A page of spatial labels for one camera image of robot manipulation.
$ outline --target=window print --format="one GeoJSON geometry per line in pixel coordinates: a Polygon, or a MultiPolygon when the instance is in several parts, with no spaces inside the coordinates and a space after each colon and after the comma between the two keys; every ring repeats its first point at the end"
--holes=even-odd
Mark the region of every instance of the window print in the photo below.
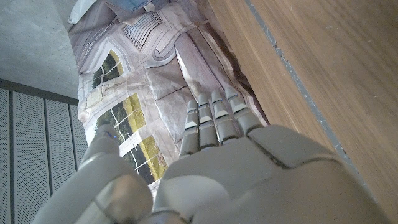
{"type": "Polygon", "coordinates": [[[146,123],[137,93],[102,114],[96,121],[96,128],[104,124],[110,124],[116,130],[119,145],[143,127],[146,123]]]}
{"type": "Polygon", "coordinates": [[[110,50],[105,61],[94,73],[93,89],[101,83],[119,77],[121,74],[123,74],[122,63],[116,53],[113,50],[110,50]]]}
{"type": "Polygon", "coordinates": [[[130,163],[148,185],[159,180],[167,168],[166,161],[153,136],[142,140],[124,155],[123,159],[130,163]]]}
{"type": "MultiPolygon", "coordinates": [[[[96,121],[96,128],[104,124],[110,124],[116,130],[119,145],[139,128],[145,126],[146,122],[137,93],[102,114],[96,121]]],[[[131,164],[147,184],[161,178],[167,168],[166,161],[153,136],[142,140],[124,155],[123,159],[131,164]]]]}

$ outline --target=concrete wall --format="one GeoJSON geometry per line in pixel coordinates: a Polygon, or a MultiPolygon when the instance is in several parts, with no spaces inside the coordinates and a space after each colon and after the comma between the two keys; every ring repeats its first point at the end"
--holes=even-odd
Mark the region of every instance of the concrete wall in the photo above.
{"type": "Polygon", "coordinates": [[[0,0],[0,78],[77,98],[65,26],[76,0],[0,0]]]}

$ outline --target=wood grain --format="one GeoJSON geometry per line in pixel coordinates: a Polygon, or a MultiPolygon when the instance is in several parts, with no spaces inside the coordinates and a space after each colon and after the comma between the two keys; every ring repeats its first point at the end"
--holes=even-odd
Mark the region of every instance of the wood grain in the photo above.
{"type": "MultiPolygon", "coordinates": [[[[243,0],[209,0],[271,124],[323,130],[243,0]]],[[[398,220],[397,1],[252,0],[360,174],[398,220]]]]}

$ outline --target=gray wall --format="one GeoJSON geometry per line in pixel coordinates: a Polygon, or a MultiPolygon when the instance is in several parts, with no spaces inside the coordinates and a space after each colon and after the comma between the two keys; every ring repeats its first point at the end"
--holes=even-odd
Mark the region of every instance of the gray wall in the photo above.
{"type": "Polygon", "coordinates": [[[0,78],[77,99],[78,70],[65,28],[75,2],[0,0],[0,78]]]}
{"type": "Polygon", "coordinates": [[[77,106],[0,89],[0,223],[30,223],[86,148],[77,106]]]}

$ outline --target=metal grille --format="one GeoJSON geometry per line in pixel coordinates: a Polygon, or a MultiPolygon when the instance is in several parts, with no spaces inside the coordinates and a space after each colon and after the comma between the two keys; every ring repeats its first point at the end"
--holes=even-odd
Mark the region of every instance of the metal grille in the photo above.
{"type": "Polygon", "coordinates": [[[10,223],[9,92],[0,89],[0,223],[10,223]]]}
{"type": "Polygon", "coordinates": [[[75,172],[69,109],[66,103],[46,101],[50,167],[53,191],[75,172]]]}
{"type": "Polygon", "coordinates": [[[43,99],[14,92],[15,223],[30,223],[49,199],[43,99]]]}
{"type": "Polygon", "coordinates": [[[150,32],[162,23],[157,12],[143,15],[133,26],[127,25],[123,32],[131,40],[132,44],[141,51],[150,32]]]}
{"type": "Polygon", "coordinates": [[[87,140],[83,124],[78,119],[78,108],[74,105],[69,105],[70,116],[72,117],[73,139],[75,140],[75,154],[76,162],[80,164],[81,158],[85,155],[87,150],[87,140]]]}

